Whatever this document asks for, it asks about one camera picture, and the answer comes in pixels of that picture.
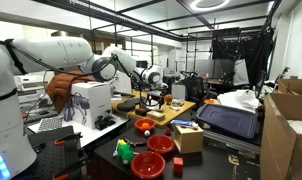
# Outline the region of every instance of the lamp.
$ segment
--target lamp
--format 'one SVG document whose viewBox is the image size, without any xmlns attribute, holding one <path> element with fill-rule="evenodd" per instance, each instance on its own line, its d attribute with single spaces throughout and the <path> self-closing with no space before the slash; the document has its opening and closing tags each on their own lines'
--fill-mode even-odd
<svg viewBox="0 0 302 180">
<path fill-rule="evenodd" d="M 197 10 L 197 11 L 212 11 L 214 9 L 219 9 L 225 5 L 227 5 L 230 0 L 224 0 L 222 3 L 219 3 L 219 4 L 216 4 L 214 6 L 209 6 L 209 7 L 198 7 L 198 3 L 201 2 L 202 0 L 194 0 L 191 4 L 190 4 L 190 7 L 193 9 L 193 10 Z"/>
</svg>

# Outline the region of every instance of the black curtain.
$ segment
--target black curtain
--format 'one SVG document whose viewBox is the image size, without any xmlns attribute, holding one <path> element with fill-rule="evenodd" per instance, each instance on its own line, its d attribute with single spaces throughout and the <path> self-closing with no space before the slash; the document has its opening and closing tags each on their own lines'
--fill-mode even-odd
<svg viewBox="0 0 302 180">
<path fill-rule="evenodd" d="M 257 83 L 261 70 L 267 72 L 268 58 L 273 48 L 273 31 L 261 32 L 256 36 L 225 40 L 214 37 L 213 59 L 245 59 L 251 85 Z"/>
</svg>

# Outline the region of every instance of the red bowl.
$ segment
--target red bowl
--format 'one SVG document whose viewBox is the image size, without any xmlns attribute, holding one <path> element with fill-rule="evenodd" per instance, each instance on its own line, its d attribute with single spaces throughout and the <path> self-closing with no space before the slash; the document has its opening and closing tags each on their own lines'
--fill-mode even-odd
<svg viewBox="0 0 302 180">
<path fill-rule="evenodd" d="M 159 154 L 167 153 L 174 147 L 173 140 L 165 135 L 154 135 L 148 139 L 147 144 L 152 151 Z"/>
<path fill-rule="evenodd" d="M 131 171 L 141 179 L 153 179 L 164 172 L 165 161 L 158 153 L 146 151 L 131 161 Z"/>
<path fill-rule="evenodd" d="M 148 123 L 149 127 L 148 128 L 142 127 L 143 123 Z M 135 121 L 134 126 L 137 129 L 139 129 L 141 132 L 144 132 L 146 130 L 150 131 L 152 128 L 154 128 L 155 122 L 152 119 L 139 119 L 139 120 Z"/>
</svg>

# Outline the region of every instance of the brown cloth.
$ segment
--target brown cloth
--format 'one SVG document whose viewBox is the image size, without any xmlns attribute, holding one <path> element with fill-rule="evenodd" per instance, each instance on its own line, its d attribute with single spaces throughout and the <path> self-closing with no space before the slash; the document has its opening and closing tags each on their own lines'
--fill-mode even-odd
<svg viewBox="0 0 302 180">
<path fill-rule="evenodd" d="M 71 71 L 72 74 L 83 74 L 81 71 Z M 94 81 L 93 78 L 74 76 L 69 74 L 59 74 L 54 76 L 46 87 L 46 92 L 53 101 L 55 110 L 61 113 L 69 100 L 72 84 Z"/>
</svg>

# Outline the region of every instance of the cardboard box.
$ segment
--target cardboard box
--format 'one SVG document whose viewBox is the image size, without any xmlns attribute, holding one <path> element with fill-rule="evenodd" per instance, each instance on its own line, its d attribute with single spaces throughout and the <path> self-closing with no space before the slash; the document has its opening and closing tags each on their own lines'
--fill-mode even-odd
<svg viewBox="0 0 302 180">
<path fill-rule="evenodd" d="M 287 120 L 302 120 L 302 95 L 269 94 L 260 154 L 262 180 L 302 179 L 302 135 Z"/>
<path fill-rule="evenodd" d="M 182 128 L 174 125 L 174 143 L 181 154 L 201 152 L 203 148 L 203 130 L 201 128 Z"/>
<path fill-rule="evenodd" d="M 99 116 L 107 117 L 111 111 L 110 86 L 106 83 L 90 82 L 72 85 L 71 98 L 74 115 L 72 120 L 95 129 Z"/>
<path fill-rule="evenodd" d="M 280 79 L 278 90 L 282 94 L 302 95 L 302 79 Z"/>
</svg>

